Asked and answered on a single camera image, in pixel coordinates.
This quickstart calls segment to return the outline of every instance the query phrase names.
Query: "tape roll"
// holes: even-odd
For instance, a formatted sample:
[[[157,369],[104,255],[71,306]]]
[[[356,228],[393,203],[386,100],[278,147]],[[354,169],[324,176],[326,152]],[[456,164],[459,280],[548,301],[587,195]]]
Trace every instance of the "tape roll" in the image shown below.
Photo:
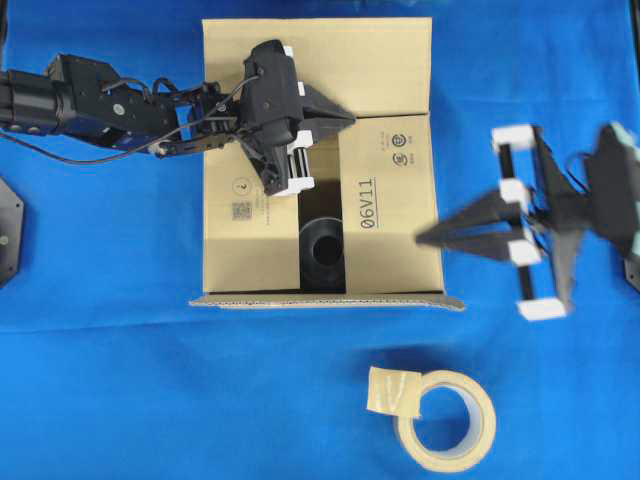
[[[302,288],[314,292],[340,292],[345,288],[342,221],[320,217],[300,230]]]
[[[420,442],[411,417],[395,417],[396,434],[411,457],[427,470],[455,473],[476,465],[491,449],[496,434],[493,403],[473,379],[462,373],[436,370],[422,375],[416,395],[422,398],[435,388],[448,388],[464,401],[469,412],[469,430],[458,445],[449,450],[428,450]]]

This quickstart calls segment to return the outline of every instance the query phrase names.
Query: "black metal plate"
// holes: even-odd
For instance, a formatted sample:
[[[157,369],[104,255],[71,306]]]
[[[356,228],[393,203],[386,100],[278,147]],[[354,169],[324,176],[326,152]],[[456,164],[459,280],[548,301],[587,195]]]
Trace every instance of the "black metal plate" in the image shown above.
[[[23,216],[24,203],[0,178],[0,288],[18,273]]]
[[[640,265],[625,260],[624,275],[631,286],[640,292]]]

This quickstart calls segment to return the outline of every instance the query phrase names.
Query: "black cylinder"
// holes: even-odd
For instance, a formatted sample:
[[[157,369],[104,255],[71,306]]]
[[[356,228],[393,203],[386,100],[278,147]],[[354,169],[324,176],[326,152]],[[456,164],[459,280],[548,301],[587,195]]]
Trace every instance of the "black cylinder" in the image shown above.
[[[59,96],[42,75],[10,70],[0,88],[0,122],[11,131],[46,135],[58,126]]]
[[[307,292],[344,293],[342,221],[320,217],[300,230],[301,286]]]

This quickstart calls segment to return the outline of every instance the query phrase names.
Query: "robotic arm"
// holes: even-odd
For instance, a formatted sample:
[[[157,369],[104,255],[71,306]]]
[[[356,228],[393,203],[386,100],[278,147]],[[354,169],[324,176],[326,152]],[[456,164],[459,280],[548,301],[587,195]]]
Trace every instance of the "robotic arm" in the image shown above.
[[[616,123],[602,127],[595,151],[583,155],[588,181],[583,191],[562,174],[539,127],[497,128],[492,137],[502,170],[499,188],[421,232],[417,243],[511,262],[522,291],[518,310],[528,320],[560,317],[572,309],[574,264],[587,230],[616,247],[634,284],[637,274],[631,272],[640,265],[640,153],[632,136]],[[514,173],[512,152],[528,149],[535,190]],[[478,233],[501,222],[509,229]],[[551,260],[555,296],[538,298],[530,267],[545,254]]]
[[[166,78],[149,89],[120,77],[107,63],[58,55],[45,75],[0,73],[0,127],[11,133],[67,135],[123,152],[90,161],[49,154],[81,165],[135,152],[158,157],[197,153],[237,140],[267,195],[297,194],[314,186],[306,149],[353,124],[355,117],[299,82],[292,57],[291,48],[279,40],[256,46],[244,62],[244,80],[225,93],[217,82],[178,90]],[[168,91],[161,92],[162,86]],[[234,100],[240,90],[240,99]],[[176,109],[184,106],[190,107],[189,122],[179,125]],[[33,148],[15,137],[0,137]]]

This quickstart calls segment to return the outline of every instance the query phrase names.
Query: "box flap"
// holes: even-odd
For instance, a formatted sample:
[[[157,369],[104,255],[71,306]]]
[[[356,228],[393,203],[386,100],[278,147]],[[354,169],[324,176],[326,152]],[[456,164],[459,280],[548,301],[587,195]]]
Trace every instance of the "box flap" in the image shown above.
[[[443,291],[428,115],[367,118],[339,135],[347,294]]]
[[[447,295],[437,293],[399,293],[387,295],[332,294],[211,294],[189,303],[193,307],[221,307],[238,309],[265,308],[318,308],[318,307],[442,307],[463,311],[464,303]]]
[[[298,78],[358,117],[427,113],[430,18],[204,20],[207,81],[229,91],[260,42],[293,47]]]
[[[298,199],[267,197],[237,143],[205,153],[203,214],[205,292],[300,288]]]

